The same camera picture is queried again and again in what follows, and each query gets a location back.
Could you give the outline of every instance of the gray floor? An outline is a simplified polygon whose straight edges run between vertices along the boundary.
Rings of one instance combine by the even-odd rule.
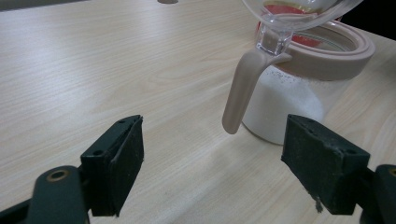
[[[28,7],[43,7],[85,0],[0,0],[0,11],[23,9]]]

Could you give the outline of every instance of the beige handle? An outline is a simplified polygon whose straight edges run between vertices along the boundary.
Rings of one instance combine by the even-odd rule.
[[[271,64],[290,59],[291,56],[286,53],[271,56],[259,49],[251,49],[242,56],[236,66],[233,84],[222,117],[222,125],[227,133],[234,134],[238,131],[262,72]]]

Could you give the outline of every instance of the jar lid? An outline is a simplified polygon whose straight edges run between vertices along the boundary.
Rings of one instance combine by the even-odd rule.
[[[276,67],[298,77],[342,80],[357,76],[375,52],[373,41],[357,29],[329,21],[296,32],[286,50],[292,59]]]

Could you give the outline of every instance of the light wood surface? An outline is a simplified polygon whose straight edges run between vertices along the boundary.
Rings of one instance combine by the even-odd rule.
[[[318,214],[282,147],[221,116],[257,21],[240,0],[91,0],[0,13],[0,210],[140,114],[146,158],[119,218],[92,223],[358,223]],[[396,42],[376,52],[324,124],[396,163]]]

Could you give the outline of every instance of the table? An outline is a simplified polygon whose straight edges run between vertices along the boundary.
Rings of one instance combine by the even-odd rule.
[[[0,210],[118,119],[144,117],[146,158],[119,218],[92,223],[358,223],[318,214],[282,147],[221,116],[257,21],[240,0],[94,0],[0,13]],[[323,122],[396,163],[396,42],[376,52]]]

